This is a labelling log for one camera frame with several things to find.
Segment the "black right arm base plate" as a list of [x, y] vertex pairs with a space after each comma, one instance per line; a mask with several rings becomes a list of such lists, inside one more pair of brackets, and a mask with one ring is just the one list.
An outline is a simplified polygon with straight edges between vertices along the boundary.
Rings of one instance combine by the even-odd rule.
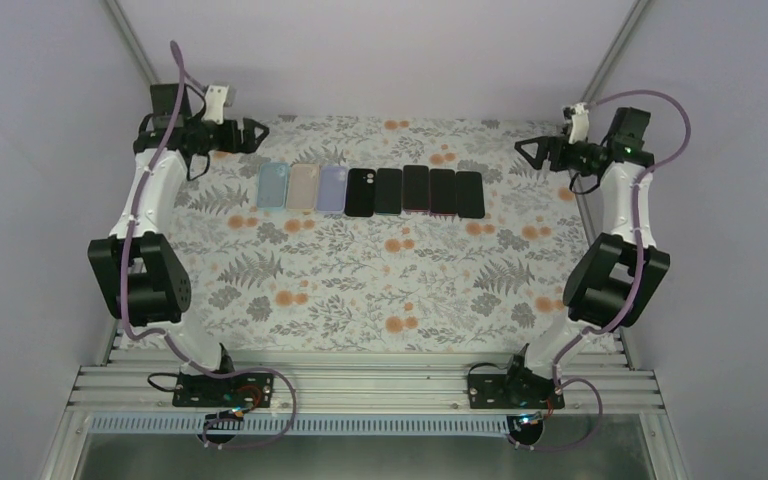
[[470, 373], [467, 375], [470, 407], [483, 410], [563, 409], [565, 399], [550, 379], [526, 373], [521, 376]]

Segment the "dark teal smartphone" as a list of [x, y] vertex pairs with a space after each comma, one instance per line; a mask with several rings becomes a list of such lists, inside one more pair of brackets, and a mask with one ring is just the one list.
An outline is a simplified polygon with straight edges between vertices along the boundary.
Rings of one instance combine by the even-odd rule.
[[395, 168], [378, 169], [375, 185], [374, 213], [377, 215], [399, 215], [402, 212], [402, 170]]

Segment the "black phone case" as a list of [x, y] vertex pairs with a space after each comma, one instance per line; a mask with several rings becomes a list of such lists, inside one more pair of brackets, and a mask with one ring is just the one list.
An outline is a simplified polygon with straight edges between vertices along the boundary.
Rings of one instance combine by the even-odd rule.
[[375, 208], [375, 171], [352, 168], [348, 171], [344, 214], [372, 217]]

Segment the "beige phone case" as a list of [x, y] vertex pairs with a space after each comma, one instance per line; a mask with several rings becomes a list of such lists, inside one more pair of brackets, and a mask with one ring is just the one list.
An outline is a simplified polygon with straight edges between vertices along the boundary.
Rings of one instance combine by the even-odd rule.
[[293, 165], [290, 168], [286, 208], [292, 211], [312, 211], [317, 199], [319, 177], [318, 165]]

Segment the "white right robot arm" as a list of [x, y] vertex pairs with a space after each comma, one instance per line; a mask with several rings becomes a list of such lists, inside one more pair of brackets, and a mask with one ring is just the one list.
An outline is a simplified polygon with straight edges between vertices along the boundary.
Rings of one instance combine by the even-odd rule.
[[525, 152], [526, 141], [517, 142], [515, 149], [535, 168], [547, 165], [553, 172], [595, 177], [595, 187], [607, 202], [607, 229], [568, 277], [563, 291], [566, 317], [512, 358], [501, 391], [515, 407], [559, 392], [562, 365], [587, 344], [634, 324], [670, 267], [670, 257], [657, 248], [648, 222], [655, 161], [643, 149], [643, 135], [650, 113], [618, 109], [600, 143], [588, 140], [586, 104], [568, 106], [563, 115], [562, 134], [532, 139], [535, 154]]

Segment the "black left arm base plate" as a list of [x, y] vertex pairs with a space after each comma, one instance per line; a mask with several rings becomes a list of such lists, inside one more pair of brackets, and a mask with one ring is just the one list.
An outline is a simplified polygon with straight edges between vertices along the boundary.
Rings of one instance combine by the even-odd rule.
[[230, 379], [181, 374], [173, 390], [172, 405], [220, 410], [266, 408], [270, 406], [274, 380], [270, 373], [249, 373]]

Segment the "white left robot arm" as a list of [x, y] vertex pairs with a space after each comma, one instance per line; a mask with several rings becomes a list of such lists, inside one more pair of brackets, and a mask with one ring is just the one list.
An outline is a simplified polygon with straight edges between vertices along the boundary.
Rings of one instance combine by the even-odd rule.
[[191, 282], [166, 232], [180, 188], [194, 180], [191, 163], [216, 152], [255, 152], [267, 126], [229, 120], [228, 85], [154, 84], [152, 111], [133, 143], [135, 175], [110, 233], [90, 242], [88, 260], [111, 315], [134, 342], [163, 339], [181, 360], [174, 392], [199, 392], [215, 405], [230, 402], [238, 377], [226, 348], [186, 318]]

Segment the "pink smartphone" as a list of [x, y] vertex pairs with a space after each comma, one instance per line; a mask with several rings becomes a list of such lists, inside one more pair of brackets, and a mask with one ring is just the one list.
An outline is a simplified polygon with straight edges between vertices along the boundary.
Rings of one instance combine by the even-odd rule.
[[429, 212], [440, 216], [457, 214], [456, 172], [451, 169], [429, 171]]

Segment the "black screen blue smartphone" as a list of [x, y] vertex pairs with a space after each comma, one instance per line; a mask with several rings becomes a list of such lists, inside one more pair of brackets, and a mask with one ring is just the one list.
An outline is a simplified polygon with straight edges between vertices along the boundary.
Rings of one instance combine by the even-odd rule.
[[483, 219], [486, 215], [482, 175], [476, 171], [456, 173], [457, 215], [466, 219]]

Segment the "light blue phone case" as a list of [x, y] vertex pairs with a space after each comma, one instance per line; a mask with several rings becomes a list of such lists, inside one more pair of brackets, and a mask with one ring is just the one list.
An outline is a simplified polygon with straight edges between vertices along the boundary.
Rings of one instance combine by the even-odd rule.
[[285, 208], [290, 168], [286, 163], [269, 162], [259, 169], [256, 206], [264, 210]]

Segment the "magenta smartphone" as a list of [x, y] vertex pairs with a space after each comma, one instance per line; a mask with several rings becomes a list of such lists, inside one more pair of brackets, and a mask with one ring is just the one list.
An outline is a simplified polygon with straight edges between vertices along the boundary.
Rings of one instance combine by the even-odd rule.
[[406, 165], [403, 172], [403, 209], [406, 212], [427, 212], [429, 210], [429, 173], [424, 165]]

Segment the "lilac phone case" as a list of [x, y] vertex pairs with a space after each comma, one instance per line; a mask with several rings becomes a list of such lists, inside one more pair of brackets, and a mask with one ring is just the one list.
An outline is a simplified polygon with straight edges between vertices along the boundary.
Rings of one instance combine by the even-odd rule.
[[317, 191], [315, 210], [324, 214], [344, 211], [348, 168], [339, 165], [323, 166]]

